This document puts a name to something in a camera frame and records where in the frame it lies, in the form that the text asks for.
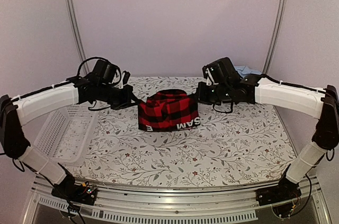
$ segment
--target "floral tablecloth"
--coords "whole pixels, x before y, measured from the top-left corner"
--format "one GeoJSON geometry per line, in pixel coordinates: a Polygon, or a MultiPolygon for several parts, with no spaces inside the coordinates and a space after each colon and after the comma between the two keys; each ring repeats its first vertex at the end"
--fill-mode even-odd
{"type": "MultiPolygon", "coordinates": [[[[195,92],[199,77],[132,77],[145,100],[161,89],[195,92]]],[[[227,109],[228,104],[218,106],[227,109]]],[[[277,180],[295,159],[271,105],[239,104],[232,114],[199,104],[201,125],[176,132],[138,129],[137,107],[100,112],[76,177],[158,187],[211,187],[277,180]]]]}

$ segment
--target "white wall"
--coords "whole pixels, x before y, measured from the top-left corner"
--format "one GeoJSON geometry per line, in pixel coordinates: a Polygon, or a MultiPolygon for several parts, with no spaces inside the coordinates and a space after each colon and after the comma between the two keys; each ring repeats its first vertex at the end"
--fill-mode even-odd
{"type": "Polygon", "coordinates": [[[86,55],[134,76],[201,75],[228,56],[262,69],[278,0],[74,0],[86,55]]]}
{"type": "MultiPolygon", "coordinates": [[[[79,60],[65,0],[0,0],[0,6],[0,95],[24,94],[76,74],[79,60]]],[[[31,141],[41,122],[24,128],[31,141]]],[[[22,221],[33,179],[0,156],[1,223],[22,221]]]]}
{"type": "MultiPolygon", "coordinates": [[[[269,74],[309,86],[339,88],[339,0],[288,0],[269,74]]],[[[311,140],[316,120],[280,110],[300,150],[311,140]]],[[[317,176],[332,216],[339,223],[339,155],[323,160],[317,176]]]]}

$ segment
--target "red and black checkered fabric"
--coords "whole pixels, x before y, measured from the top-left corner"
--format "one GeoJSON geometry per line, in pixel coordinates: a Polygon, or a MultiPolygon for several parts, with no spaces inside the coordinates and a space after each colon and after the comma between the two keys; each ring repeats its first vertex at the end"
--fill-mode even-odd
{"type": "Polygon", "coordinates": [[[138,105],[139,129],[173,131],[200,124],[198,103],[193,94],[180,89],[157,92],[138,105]]]}

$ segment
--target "white plastic basket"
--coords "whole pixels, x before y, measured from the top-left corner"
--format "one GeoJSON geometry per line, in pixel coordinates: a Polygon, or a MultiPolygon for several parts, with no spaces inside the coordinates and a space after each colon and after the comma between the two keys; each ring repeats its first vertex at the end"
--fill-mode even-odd
{"type": "Polygon", "coordinates": [[[84,162],[98,112],[72,105],[49,114],[34,144],[51,160],[69,166],[84,162]]]}

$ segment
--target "black cable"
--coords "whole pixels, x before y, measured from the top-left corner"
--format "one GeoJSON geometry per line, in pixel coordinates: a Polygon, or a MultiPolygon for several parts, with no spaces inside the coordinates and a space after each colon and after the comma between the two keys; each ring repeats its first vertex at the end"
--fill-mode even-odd
{"type": "Polygon", "coordinates": [[[331,158],[328,157],[328,151],[326,152],[326,159],[327,159],[329,162],[331,162],[331,161],[333,160],[333,158],[334,158],[334,148],[332,149],[332,157],[331,157],[331,158]]]}
{"type": "Polygon", "coordinates": [[[299,214],[305,207],[306,207],[306,205],[307,205],[307,203],[308,203],[308,201],[309,201],[309,199],[311,198],[311,194],[312,194],[312,181],[311,181],[311,179],[308,177],[308,175],[306,174],[305,175],[306,176],[306,178],[308,179],[308,181],[309,181],[309,194],[308,194],[308,197],[307,197],[307,200],[306,200],[306,203],[302,206],[302,208],[298,211],[298,212],[296,212],[296,213],[293,213],[290,217],[292,217],[292,216],[295,216],[295,215],[297,215],[297,214],[299,214]]]}
{"type": "Polygon", "coordinates": [[[20,165],[21,165],[21,168],[19,168],[18,166],[17,166],[17,164],[15,163],[15,161],[14,161],[14,159],[12,159],[12,162],[13,162],[13,164],[14,164],[14,166],[18,169],[18,170],[20,170],[21,172],[25,172],[25,168],[24,168],[24,166],[22,165],[22,162],[21,161],[19,161],[19,163],[20,163],[20,165]]]}
{"type": "Polygon", "coordinates": [[[296,87],[296,88],[302,88],[302,89],[306,89],[306,90],[310,90],[312,92],[319,92],[319,93],[323,93],[323,94],[326,94],[326,92],[324,91],[319,91],[317,89],[314,89],[314,88],[311,88],[311,87],[307,87],[307,86],[303,86],[303,85],[298,85],[298,84],[293,84],[293,83],[287,83],[287,82],[281,82],[281,81],[278,81],[272,77],[270,77],[269,75],[267,74],[261,74],[263,77],[266,77],[267,79],[269,79],[270,81],[274,82],[274,83],[277,83],[277,84],[281,84],[281,85],[287,85],[287,86],[292,86],[292,87],[296,87]]]}
{"type": "Polygon", "coordinates": [[[67,210],[68,210],[68,219],[69,219],[72,223],[77,224],[77,223],[73,220],[73,217],[70,216],[70,208],[69,208],[69,207],[67,208],[67,210]]]}
{"type": "MultiPolygon", "coordinates": [[[[27,97],[32,96],[32,95],[34,95],[34,94],[42,93],[42,92],[44,92],[44,91],[51,90],[51,89],[53,89],[53,88],[57,88],[57,87],[60,87],[60,86],[63,86],[63,85],[68,85],[68,84],[70,84],[70,83],[71,83],[71,82],[69,82],[69,81],[65,81],[65,82],[62,82],[62,83],[60,83],[60,84],[54,85],[54,87],[52,87],[52,86],[47,86],[47,87],[44,87],[44,88],[42,88],[42,89],[36,90],[36,91],[34,91],[34,92],[26,93],[26,94],[20,96],[20,98],[27,98],[27,97]]],[[[19,100],[19,98],[11,99],[12,102],[18,101],[18,100],[19,100]]]]}
{"type": "Polygon", "coordinates": [[[45,176],[42,175],[42,174],[40,174],[40,175],[41,175],[43,178],[45,178],[46,181],[47,181],[50,185],[52,185],[52,187],[53,187],[54,189],[56,189],[56,190],[58,191],[58,193],[59,193],[61,196],[64,197],[64,199],[65,199],[66,202],[69,204],[69,206],[72,207],[72,209],[74,209],[74,210],[77,212],[77,214],[79,215],[79,217],[80,217],[81,221],[83,222],[83,224],[86,224],[86,222],[85,222],[83,216],[81,215],[80,211],[72,204],[72,202],[71,202],[69,199],[67,199],[67,196],[64,195],[62,192],[60,192],[59,188],[57,188],[57,187],[51,182],[50,179],[48,179],[47,177],[45,177],[45,176]]]}
{"type": "Polygon", "coordinates": [[[81,71],[81,68],[82,66],[87,63],[88,61],[91,61],[91,60],[103,60],[103,61],[106,61],[108,62],[109,64],[111,64],[110,61],[108,61],[106,58],[103,58],[103,57],[99,57],[99,56],[94,56],[94,57],[90,57],[90,58],[87,58],[86,60],[84,60],[78,67],[78,72],[76,74],[76,77],[79,77],[80,76],[80,71],[81,71]]]}
{"type": "Polygon", "coordinates": [[[101,111],[101,110],[105,110],[105,109],[109,109],[111,106],[106,106],[106,107],[102,107],[100,109],[94,109],[94,107],[96,106],[97,101],[95,101],[93,106],[88,107],[88,110],[90,111],[101,111]]]}
{"type": "Polygon", "coordinates": [[[93,109],[91,107],[88,108],[88,110],[90,111],[102,111],[102,110],[105,110],[105,109],[109,109],[111,106],[106,106],[106,107],[102,107],[100,109],[93,109]]]}
{"type": "Polygon", "coordinates": [[[231,113],[233,113],[233,105],[234,105],[234,102],[231,102],[230,111],[221,111],[221,110],[217,110],[215,104],[213,104],[213,109],[214,109],[215,111],[217,111],[218,113],[231,114],[231,113]]]}

